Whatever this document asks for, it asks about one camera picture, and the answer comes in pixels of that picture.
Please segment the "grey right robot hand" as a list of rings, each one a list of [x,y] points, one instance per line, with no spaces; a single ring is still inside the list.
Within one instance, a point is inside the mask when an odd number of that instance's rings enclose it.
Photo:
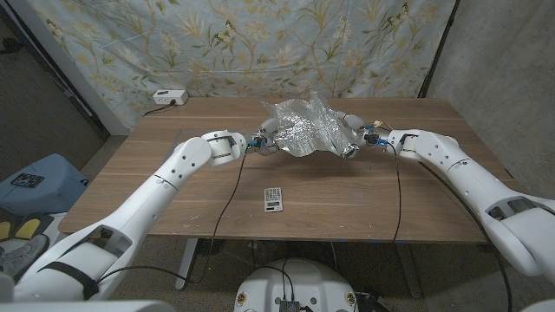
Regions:
[[[359,146],[386,146],[388,144],[390,129],[377,120],[374,124],[367,125],[360,117],[334,111],[333,114],[347,128],[348,133],[355,139]]]

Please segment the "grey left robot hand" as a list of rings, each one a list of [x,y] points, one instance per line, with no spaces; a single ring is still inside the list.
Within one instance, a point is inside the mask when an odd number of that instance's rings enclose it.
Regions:
[[[268,156],[277,153],[280,150],[275,140],[278,134],[278,120],[271,118],[263,122],[260,128],[245,136],[247,141],[246,153],[258,153],[262,156]]]

